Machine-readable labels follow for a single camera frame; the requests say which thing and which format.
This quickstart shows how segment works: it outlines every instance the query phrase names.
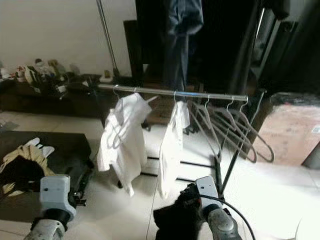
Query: metal hook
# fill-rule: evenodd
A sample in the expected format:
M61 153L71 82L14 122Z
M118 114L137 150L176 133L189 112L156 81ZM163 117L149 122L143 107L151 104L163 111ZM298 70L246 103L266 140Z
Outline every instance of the metal hook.
M176 92L177 92L177 90L175 90L175 91L174 91L174 94L173 94L174 105L176 105L176 103L177 103L177 102L176 102Z
M241 107L240 107L240 112L242 112L242 108L243 108L245 105L247 105L247 104L248 104L248 101L249 101L249 98L248 98L248 97L246 97L246 102L245 102L244 104L242 104L242 105L241 105Z
M119 95L116 93L116 91L115 91L115 88L116 87L118 87L119 85L117 84L117 85L115 85L114 87L113 87L113 93L118 97L118 100L120 100L120 97L119 97Z
M232 96L232 102L230 102L227 106L226 106L226 110L228 111L228 109L229 109L229 106L231 105L231 104L233 104L234 103L234 96Z
M207 104L208 104L209 101L210 101L210 95L208 94L208 101L206 101L205 105L204 105L205 108L207 108Z

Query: white wall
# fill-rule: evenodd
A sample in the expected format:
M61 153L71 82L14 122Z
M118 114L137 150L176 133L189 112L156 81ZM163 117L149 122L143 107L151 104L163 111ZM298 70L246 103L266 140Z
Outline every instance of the white wall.
M102 0L116 62L131 75L124 20L136 19L135 0ZM36 58L57 59L67 70L112 71L95 0L0 0L0 61L14 71Z

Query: beige cloth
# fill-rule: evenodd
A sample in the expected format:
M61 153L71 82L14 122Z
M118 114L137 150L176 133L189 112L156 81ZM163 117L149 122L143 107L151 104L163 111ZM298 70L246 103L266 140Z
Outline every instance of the beige cloth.
M42 168L45 176L55 175L55 173L50 168L48 168L48 160L44 157L42 151L33 145L21 145L16 150L8 153L3 158L3 163L0 165L0 174L3 172L6 165L12 162L18 156L21 156L30 161L37 162L39 166ZM2 188L3 193L6 194L7 192L11 191L14 188L14 186L14 183L4 185ZM23 191L14 191L9 196L16 196L22 193Z

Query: clothes rack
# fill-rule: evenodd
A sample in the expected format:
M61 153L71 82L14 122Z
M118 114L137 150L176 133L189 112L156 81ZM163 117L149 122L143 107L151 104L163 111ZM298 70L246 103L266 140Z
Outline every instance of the clothes rack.
M216 100L230 100L230 101L238 101L238 102L248 102L248 96L246 95L228 95L228 94L216 94L216 93L202 93L202 92L185 92L185 91L172 91L172 90L165 90L165 89L154 89L154 88L144 88L144 87L131 87L131 86L120 86L120 85L112 85L112 84L106 84L106 83L99 83L99 84L94 84L91 79L87 79L87 84L89 86L89 89L91 93L94 95L96 103L101 111L100 116L103 116L103 112L101 109L101 105L99 102L98 98L98 91L97 90L113 90L113 93L116 94L116 91L121 91L121 92L131 92L131 93L148 93L148 94L155 94L155 95L167 95L167 96L180 96L180 97L187 97L187 98L201 98L201 99L216 99ZM259 108L260 104L262 101L262 98L264 96L264 91L260 95L259 102L256 106L256 111L254 116L250 119L250 122L252 123ZM103 117L100 118L102 126L105 126L105 119ZM239 156L239 151L236 151L232 157L231 163L228 167L227 174L224 178L224 181L222 182L222 177L221 177L221 166L220 163L217 161L216 158L213 158L214 165L208 166L208 165L203 165L199 163L194 163L194 162L187 162L187 161L181 161L181 164L186 164L186 165L192 165L192 166L199 166L199 167L207 167L212 169L213 172L213 178L216 184L216 188L218 191L218 195L221 199L224 199L224 190L226 188L226 185L228 183L230 174L233 170L233 167L235 165L236 159ZM159 158L156 157L148 157L148 160L159 160ZM142 175L148 175L148 176L157 176L157 174L154 173L149 173L149 172L141 172ZM186 178L177 178L178 180L182 181L191 181L193 182L194 179L186 179Z

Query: jeans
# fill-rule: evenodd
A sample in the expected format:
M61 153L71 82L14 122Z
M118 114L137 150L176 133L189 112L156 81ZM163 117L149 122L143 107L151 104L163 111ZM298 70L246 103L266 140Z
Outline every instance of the jeans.
M165 0L167 10L163 82L175 91L187 87L189 35L204 24L201 0Z

